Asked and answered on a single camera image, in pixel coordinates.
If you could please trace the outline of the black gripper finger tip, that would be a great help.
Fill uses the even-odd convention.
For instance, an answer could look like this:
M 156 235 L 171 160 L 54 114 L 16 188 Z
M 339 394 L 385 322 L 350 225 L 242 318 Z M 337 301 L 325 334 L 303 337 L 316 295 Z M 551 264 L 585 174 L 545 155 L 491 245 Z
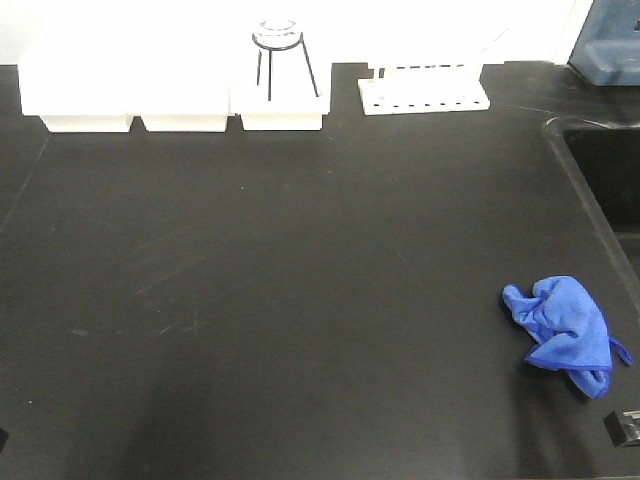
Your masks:
M 0 429 L 0 452 L 3 451 L 8 438 L 9 438 L 8 432 L 5 431 L 4 429 Z
M 613 411 L 604 418 L 605 427 L 616 447 L 635 447 L 640 444 L 639 411 Z

